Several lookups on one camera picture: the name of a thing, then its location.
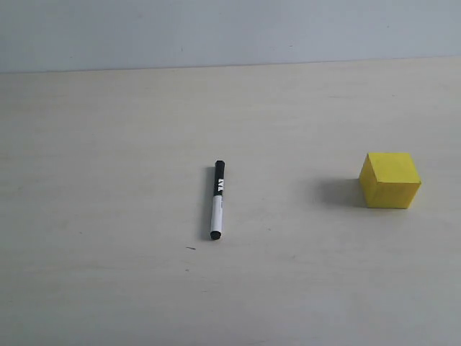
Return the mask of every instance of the cube front face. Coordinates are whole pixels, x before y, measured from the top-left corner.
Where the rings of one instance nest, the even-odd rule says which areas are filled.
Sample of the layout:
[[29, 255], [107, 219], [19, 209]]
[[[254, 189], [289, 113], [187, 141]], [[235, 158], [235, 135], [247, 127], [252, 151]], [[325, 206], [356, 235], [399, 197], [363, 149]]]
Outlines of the cube front face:
[[408, 208], [421, 186], [407, 153], [369, 153], [359, 180], [369, 208]]

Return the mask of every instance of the yellow cube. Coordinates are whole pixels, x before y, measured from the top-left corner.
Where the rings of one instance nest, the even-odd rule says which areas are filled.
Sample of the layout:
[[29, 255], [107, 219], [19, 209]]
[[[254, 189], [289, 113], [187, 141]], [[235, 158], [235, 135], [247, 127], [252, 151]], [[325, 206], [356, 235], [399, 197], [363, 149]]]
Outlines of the yellow cube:
[[359, 180], [369, 208], [406, 209], [421, 185], [408, 153], [368, 153]]

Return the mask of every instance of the whiteboard marker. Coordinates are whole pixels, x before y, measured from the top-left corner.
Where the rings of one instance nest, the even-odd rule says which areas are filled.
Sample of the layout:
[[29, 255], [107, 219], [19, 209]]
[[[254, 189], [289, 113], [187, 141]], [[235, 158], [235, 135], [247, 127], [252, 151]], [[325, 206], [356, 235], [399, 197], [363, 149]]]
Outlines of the whiteboard marker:
[[224, 191], [224, 161], [215, 163], [215, 188], [213, 189], [213, 207], [211, 214], [212, 240], [218, 240], [223, 232], [223, 191]]

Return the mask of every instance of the table surface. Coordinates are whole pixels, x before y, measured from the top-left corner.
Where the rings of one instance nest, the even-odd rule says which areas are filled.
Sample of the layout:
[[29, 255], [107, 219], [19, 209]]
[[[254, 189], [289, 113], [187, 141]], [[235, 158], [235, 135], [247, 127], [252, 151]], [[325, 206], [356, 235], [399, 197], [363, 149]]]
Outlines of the table surface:
[[456, 57], [0, 75], [1, 344], [458, 346], [460, 95]]

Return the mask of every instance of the white wall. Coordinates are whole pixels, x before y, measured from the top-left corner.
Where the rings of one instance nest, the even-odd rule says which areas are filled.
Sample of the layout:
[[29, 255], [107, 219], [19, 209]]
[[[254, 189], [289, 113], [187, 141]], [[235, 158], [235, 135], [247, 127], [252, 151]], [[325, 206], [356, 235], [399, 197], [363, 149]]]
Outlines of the white wall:
[[459, 0], [0, 1], [0, 72], [457, 54]]

